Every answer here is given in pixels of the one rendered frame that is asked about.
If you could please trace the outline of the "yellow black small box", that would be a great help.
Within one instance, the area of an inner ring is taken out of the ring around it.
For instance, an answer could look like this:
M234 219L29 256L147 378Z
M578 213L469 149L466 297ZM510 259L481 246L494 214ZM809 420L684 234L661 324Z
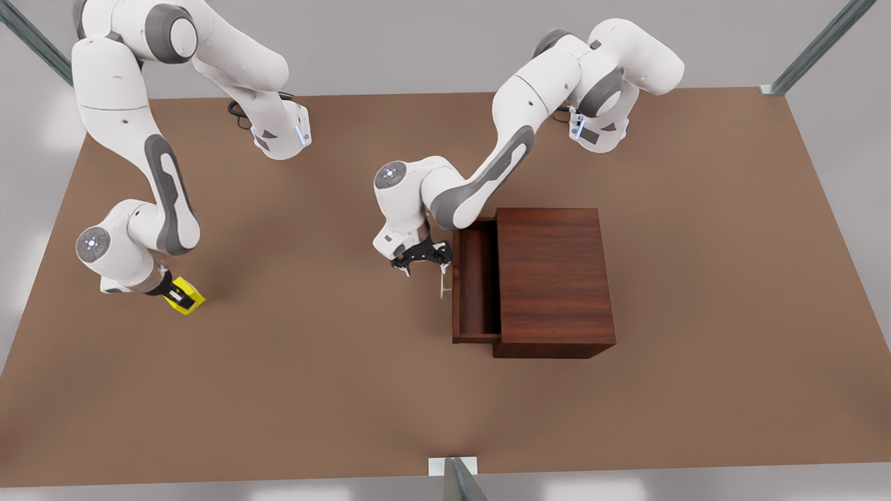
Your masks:
M182 277L172 279L169 288L162 295L174 310L185 316L196 310L205 301L203 295Z

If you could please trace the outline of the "wooden drawer with silver handle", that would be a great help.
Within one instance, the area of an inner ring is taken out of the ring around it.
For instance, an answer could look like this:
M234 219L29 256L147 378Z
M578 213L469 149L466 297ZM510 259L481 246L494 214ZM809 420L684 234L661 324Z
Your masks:
M452 342L494 344L502 337L497 225L480 218L452 233Z

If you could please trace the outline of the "dark wooden cabinet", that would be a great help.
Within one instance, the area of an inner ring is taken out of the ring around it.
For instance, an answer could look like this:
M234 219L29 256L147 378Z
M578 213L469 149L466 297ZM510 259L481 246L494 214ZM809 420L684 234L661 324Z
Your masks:
M496 210L500 339L494 358L589 359L615 345L599 213Z

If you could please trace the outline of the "silver frame post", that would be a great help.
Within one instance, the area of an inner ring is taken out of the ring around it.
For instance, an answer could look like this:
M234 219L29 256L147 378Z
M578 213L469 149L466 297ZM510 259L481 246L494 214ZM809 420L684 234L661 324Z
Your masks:
M476 456L436 457L427 460L427 475L443 477L443 501L488 501L478 485Z
M816 35L814 40L773 83L759 86L761 95L784 96L853 26L875 6L878 0L849 0L839 13Z
M73 87L69 59L9 0L0 0L0 22L3 22L13 35L38 55L65 83Z

